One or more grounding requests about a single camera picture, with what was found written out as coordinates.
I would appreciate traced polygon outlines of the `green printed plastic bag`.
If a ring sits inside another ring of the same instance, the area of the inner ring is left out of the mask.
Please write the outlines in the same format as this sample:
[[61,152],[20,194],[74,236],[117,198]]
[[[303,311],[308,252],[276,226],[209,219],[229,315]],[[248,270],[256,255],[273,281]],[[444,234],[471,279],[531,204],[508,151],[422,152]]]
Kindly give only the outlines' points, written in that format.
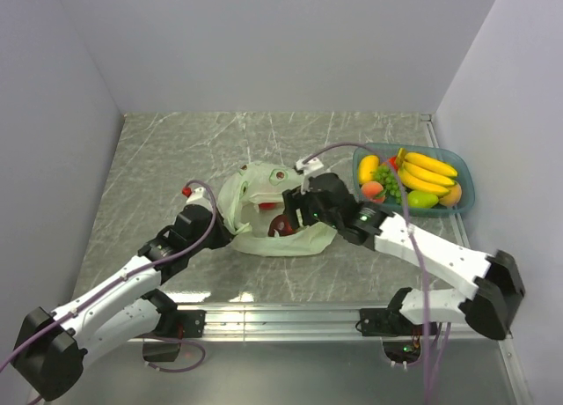
[[284,215],[282,193],[300,188],[303,177],[286,166],[252,162],[241,166],[221,187],[217,207],[231,246],[244,254],[296,257],[320,254],[336,231],[322,223],[292,225]]

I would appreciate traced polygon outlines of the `green grape bunch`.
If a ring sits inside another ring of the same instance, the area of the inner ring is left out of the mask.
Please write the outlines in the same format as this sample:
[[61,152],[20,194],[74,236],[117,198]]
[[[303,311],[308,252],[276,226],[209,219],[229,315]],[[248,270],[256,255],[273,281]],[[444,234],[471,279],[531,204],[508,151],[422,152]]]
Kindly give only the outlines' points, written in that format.
[[394,176],[390,167],[387,165],[379,166],[374,173],[374,181],[378,182],[384,189],[385,198],[390,202],[402,204],[402,194],[400,188],[402,184]]

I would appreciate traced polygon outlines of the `green fruit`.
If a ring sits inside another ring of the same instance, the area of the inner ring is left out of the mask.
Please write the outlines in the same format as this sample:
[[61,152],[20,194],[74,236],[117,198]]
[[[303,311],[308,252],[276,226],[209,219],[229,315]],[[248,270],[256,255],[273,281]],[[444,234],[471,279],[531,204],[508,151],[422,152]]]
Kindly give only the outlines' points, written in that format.
[[407,204],[410,208],[431,209],[439,203],[439,197],[436,194],[412,190],[407,194]]

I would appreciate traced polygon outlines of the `yellow bananas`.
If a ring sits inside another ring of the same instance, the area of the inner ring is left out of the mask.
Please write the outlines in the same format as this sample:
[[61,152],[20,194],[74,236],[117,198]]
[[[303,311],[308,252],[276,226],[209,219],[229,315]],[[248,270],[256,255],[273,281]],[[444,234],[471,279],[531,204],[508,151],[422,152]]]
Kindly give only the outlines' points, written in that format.
[[447,195],[458,176],[457,170],[436,158],[400,148],[397,154],[398,176],[411,190],[426,191],[438,197]]

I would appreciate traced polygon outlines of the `orange fruit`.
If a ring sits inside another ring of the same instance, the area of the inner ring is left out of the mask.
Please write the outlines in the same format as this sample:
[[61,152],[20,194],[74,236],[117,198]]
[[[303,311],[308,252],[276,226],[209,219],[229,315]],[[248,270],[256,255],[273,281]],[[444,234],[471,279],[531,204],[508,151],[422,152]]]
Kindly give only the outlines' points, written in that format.
[[447,195],[442,196],[439,199],[439,203],[447,208],[452,208],[456,206],[463,194],[463,189],[461,188],[459,183],[456,183],[453,187],[450,188],[450,191]]

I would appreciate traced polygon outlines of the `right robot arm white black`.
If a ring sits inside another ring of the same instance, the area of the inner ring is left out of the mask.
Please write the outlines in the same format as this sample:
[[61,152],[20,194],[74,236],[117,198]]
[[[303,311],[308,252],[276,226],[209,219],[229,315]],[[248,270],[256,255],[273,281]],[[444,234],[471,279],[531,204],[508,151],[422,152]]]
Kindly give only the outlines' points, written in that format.
[[525,297],[515,258],[461,247],[373,202],[358,202],[334,173],[311,178],[309,187],[282,194],[292,228],[325,224],[347,242],[395,256],[449,285],[447,290],[399,290],[387,307],[391,330],[406,334],[426,322],[467,324],[486,338],[507,337]]

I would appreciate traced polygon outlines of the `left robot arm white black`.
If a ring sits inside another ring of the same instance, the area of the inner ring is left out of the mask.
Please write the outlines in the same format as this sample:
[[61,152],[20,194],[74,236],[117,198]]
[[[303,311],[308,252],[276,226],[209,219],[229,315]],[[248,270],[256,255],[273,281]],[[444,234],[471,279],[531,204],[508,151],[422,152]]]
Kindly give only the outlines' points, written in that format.
[[42,400],[53,401],[77,383],[87,365],[132,338],[200,337],[204,314],[187,316],[159,288],[200,251],[230,241],[216,207],[187,205],[100,285],[52,312],[31,311],[9,364]]

